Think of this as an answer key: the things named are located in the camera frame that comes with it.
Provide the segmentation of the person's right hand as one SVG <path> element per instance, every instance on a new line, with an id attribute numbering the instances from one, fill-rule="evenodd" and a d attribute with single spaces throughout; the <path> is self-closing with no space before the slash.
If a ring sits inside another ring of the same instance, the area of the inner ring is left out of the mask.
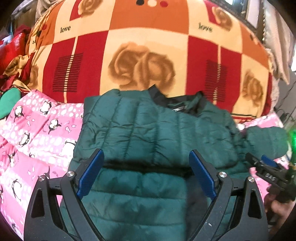
<path id="1" fill-rule="evenodd" d="M 295 206 L 295 201 L 289 201 L 288 203 L 280 203 L 276 200 L 276 195 L 267 194 L 264 198 L 265 211 L 271 210 L 278 216 L 276 224 L 271 228 L 270 234 L 274 235 L 283 226 L 287 218 L 289 217 L 292 209 Z"/>

